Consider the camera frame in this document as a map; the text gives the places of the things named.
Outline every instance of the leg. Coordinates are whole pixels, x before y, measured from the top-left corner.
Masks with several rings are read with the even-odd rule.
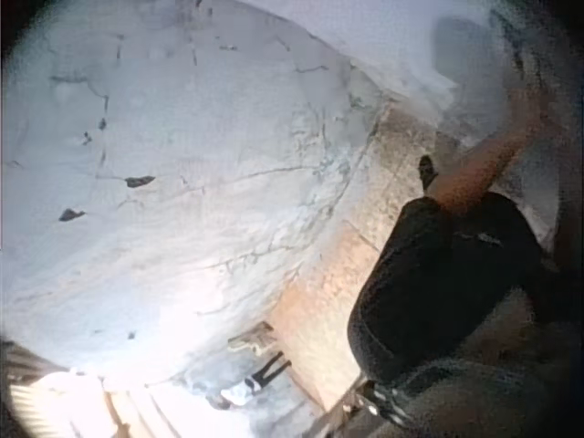
[[[272,359],[270,359],[267,362],[267,364],[261,368],[261,370],[255,372],[250,377],[257,382],[260,382],[264,378],[264,375],[267,373],[267,371],[270,369],[270,367],[272,365],[274,365],[277,362],[277,360],[280,359],[282,356],[284,356],[284,353],[282,351],[279,351],[276,354],[276,356],[274,356]]]
[[[272,381],[277,376],[282,374],[282,372],[290,365],[292,365],[292,362],[290,360],[287,360],[287,362],[284,365],[282,365],[280,368],[272,372],[269,376],[262,376],[261,380],[256,380],[260,388],[264,389],[269,384],[270,381]]]

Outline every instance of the dark pants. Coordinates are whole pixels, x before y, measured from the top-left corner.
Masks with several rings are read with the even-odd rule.
[[[478,285],[479,287],[476,290],[462,289],[460,287],[451,290],[440,285],[436,285],[437,287],[429,285],[426,288],[428,299],[421,300],[415,305],[415,308],[409,305],[403,310],[403,314],[411,315],[412,313],[410,312],[420,312],[420,314],[427,315],[422,319],[439,318],[438,320],[444,320],[445,324],[449,326],[445,332],[459,333],[464,331],[461,334],[464,337],[470,335],[474,328],[482,323],[482,319],[479,318],[475,322],[475,326],[470,328],[467,318],[466,322],[458,330],[458,321],[466,316],[464,314],[464,305],[461,304],[467,298],[464,295],[485,293],[485,299],[482,301],[485,302],[485,306],[492,306],[485,308],[484,315],[486,316],[494,308],[498,300],[506,295],[510,286],[532,286],[534,283],[532,275],[540,265],[542,251],[525,217],[516,208],[515,203],[500,194],[488,193],[482,202],[464,219],[454,221],[455,232],[460,230],[466,234],[473,235],[485,233],[504,242],[506,258],[510,260],[510,263],[505,263],[501,270],[497,269],[495,273],[489,276],[484,275],[485,269],[480,269],[483,274],[481,274],[482,279],[479,280],[481,284]],[[456,268],[457,266],[448,266],[449,272],[454,273],[454,276]],[[493,280],[493,287],[489,287],[486,284],[490,284],[491,280]],[[436,309],[432,308],[432,302],[435,301],[438,290],[443,291],[443,293],[441,293],[440,297],[440,315],[436,316]],[[395,332],[400,332],[401,330],[393,327],[391,328],[393,331],[391,334],[386,333],[387,330],[384,331],[383,328],[376,328],[375,331],[372,331],[371,327],[374,327],[374,324],[368,323],[367,312],[363,310],[354,310],[352,312],[349,319],[348,335],[355,359],[371,380],[379,383],[389,383],[422,361],[447,354],[444,346],[448,345],[449,339],[443,340],[439,334],[425,337],[425,340],[421,341],[419,345],[415,345],[417,339],[405,339],[405,343],[408,344],[407,351],[392,350],[387,338],[394,337]]]

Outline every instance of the person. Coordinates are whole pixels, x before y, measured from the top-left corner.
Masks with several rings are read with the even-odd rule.
[[[402,208],[349,317],[349,345],[370,380],[391,384],[452,354],[511,289],[525,291],[538,324],[579,318],[570,314],[579,293],[567,300],[554,299],[561,290],[550,293],[557,285],[542,274],[546,254],[526,218],[489,191],[552,124],[544,85],[510,92],[506,127],[450,171],[438,174],[430,157],[421,158],[424,196]]]
[[[212,394],[207,396],[207,401],[215,409],[222,411],[230,409],[231,406],[245,406],[270,382],[282,374],[286,368],[292,365],[292,362],[287,360],[284,364],[270,372],[274,364],[283,357],[284,353],[279,351],[260,370],[250,374],[230,388],[221,390],[219,395]]]

